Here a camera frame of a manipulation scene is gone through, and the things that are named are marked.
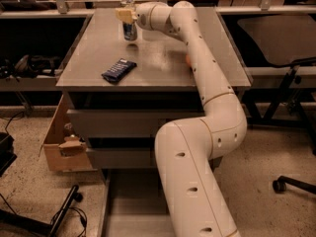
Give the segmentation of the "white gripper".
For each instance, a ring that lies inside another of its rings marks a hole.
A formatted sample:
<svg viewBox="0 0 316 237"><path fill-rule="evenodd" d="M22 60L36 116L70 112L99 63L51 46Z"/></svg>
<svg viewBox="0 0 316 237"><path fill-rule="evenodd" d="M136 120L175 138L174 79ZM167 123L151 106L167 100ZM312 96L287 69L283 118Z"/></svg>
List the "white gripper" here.
<svg viewBox="0 0 316 237"><path fill-rule="evenodd" d="M168 32L171 28L171 7L161 2L139 4L133 8L116 8L116 17L126 24L137 25L147 31Z"/></svg>

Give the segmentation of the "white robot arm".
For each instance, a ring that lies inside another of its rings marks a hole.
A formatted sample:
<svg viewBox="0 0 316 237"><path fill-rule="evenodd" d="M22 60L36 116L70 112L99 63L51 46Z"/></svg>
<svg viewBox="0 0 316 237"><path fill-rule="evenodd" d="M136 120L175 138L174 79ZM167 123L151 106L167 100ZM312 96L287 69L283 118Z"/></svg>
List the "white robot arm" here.
<svg viewBox="0 0 316 237"><path fill-rule="evenodd" d="M209 166L239 147L247 121L187 1L170 7L161 2L116 9L119 20L181 40L187 48L204 110L201 118L176 119L155 136L155 158L177 237L241 237Z"/></svg>

